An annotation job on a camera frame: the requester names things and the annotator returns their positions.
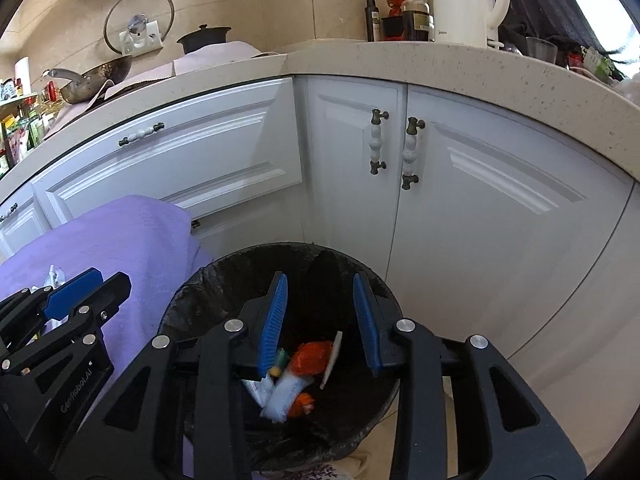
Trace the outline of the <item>white tube green print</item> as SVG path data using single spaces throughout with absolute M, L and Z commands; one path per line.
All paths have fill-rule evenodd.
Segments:
M 274 386 L 260 416 L 272 422 L 285 422 L 297 396 L 313 381 L 310 376 L 299 376 L 286 370 Z

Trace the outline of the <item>small orange plastic bag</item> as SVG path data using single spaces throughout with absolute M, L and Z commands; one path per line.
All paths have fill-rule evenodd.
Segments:
M 311 394 L 302 392 L 296 396 L 288 410 L 288 417 L 300 417 L 310 414 L 314 410 L 314 398 Z

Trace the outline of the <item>large red plastic bag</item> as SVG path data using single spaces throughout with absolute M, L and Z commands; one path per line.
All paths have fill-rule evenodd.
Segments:
M 332 341 L 314 341 L 301 344 L 288 368 L 296 376 L 317 376 L 324 373 L 329 362 Z

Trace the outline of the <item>black trash bin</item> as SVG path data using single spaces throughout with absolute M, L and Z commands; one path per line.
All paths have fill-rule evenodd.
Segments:
M 352 298 L 354 278 L 363 274 L 375 296 L 394 296 L 372 269 L 331 248 L 272 243 L 223 256 L 178 288 L 158 329 L 177 340 L 202 336 L 237 316 L 247 301 L 266 296 L 277 272 L 288 279 L 278 347 L 293 372 L 311 382 L 285 410 L 284 422 L 262 416 L 250 393 L 242 393 L 247 457 L 261 471 L 349 455 L 380 421 L 398 388 L 395 373 L 374 374 L 368 367 Z

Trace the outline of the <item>purple tablecloth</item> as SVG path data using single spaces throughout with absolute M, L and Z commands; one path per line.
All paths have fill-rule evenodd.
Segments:
M 1 297 L 41 287 L 55 269 L 67 281 L 95 268 L 104 278 L 117 272 L 131 292 L 102 328 L 114 372 L 103 398 L 137 354 L 155 336 L 177 289 L 212 261 L 191 234 L 186 211 L 143 196 L 126 196 L 90 210 L 24 246 L 1 265 Z

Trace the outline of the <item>white spice rack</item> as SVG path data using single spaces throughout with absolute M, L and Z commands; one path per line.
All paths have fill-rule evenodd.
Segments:
M 24 160 L 43 140 L 48 126 L 47 88 L 27 93 L 19 79 L 1 81 L 1 177 Z

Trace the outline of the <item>steel wok pan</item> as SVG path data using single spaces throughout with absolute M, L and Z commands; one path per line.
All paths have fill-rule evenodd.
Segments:
M 61 96 L 67 104 L 75 105 L 91 101 L 101 92 L 107 81 L 111 81 L 112 84 L 124 81 L 131 70 L 133 59 L 131 55 L 120 56 L 83 74 L 62 67 L 49 68 L 42 76 L 67 80 L 67 84 L 60 90 Z

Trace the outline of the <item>pink cloth on stove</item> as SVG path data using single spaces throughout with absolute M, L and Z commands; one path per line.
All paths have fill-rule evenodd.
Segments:
M 194 52 L 180 56 L 170 63 L 147 70 L 136 76 L 127 77 L 124 81 L 107 82 L 100 87 L 101 92 L 90 101 L 76 105 L 65 105 L 56 116 L 46 132 L 45 138 L 53 136 L 64 128 L 69 122 L 85 113 L 91 105 L 104 96 L 109 99 L 117 92 L 131 89 L 135 84 L 145 84 L 146 82 L 157 82 L 173 76 L 182 75 L 206 67 L 213 67 L 228 64 L 231 62 L 245 61 L 256 58 L 262 51 L 254 48 L 243 41 L 231 41 L 228 44 L 209 44 Z

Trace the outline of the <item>black clay pot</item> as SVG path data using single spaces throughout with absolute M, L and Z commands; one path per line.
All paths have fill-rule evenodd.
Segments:
M 183 53 L 189 54 L 212 44 L 224 44 L 230 30 L 231 27 L 228 26 L 209 27 L 207 24 L 201 24 L 198 30 L 189 32 L 177 42 L 182 47 Z

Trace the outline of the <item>glass pot lid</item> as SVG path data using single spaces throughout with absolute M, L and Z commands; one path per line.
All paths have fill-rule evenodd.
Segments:
M 163 49 L 175 19 L 174 0 L 117 0 L 104 18 L 103 41 L 118 55 L 140 58 Z

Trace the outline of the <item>drinking glass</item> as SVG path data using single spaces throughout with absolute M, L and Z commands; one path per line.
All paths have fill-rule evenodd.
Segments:
M 554 64 L 558 56 L 558 47 L 552 42 L 537 38 L 526 38 L 526 55 L 538 61 Z

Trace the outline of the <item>dark olive oil bottle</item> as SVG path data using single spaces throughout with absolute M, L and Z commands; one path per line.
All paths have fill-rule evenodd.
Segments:
M 380 14 L 378 14 L 378 6 L 375 0 L 366 0 L 364 8 L 366 14 L 367 40 L 375 42 L 381 40 Z

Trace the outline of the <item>dark soy sauce bottle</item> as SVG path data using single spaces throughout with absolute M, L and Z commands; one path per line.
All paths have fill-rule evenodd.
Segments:
M 405 0 L 401 6 L 401 17 L 406 41 L 433 39 L 433 18 L 426 0 Z

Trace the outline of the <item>red box on counter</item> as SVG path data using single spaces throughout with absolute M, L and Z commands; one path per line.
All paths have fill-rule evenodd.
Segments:
M 382 18 L 382 29 L 385 41 L 399 41 L 404 36 L 402 22 L 402 4 L 405 0 L 386 0 L 388 15 Z

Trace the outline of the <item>white electric kettle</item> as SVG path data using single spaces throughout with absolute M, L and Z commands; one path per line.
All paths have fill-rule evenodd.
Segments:
M 499 49 L 511 0 L 433 0 L 436 44 Z

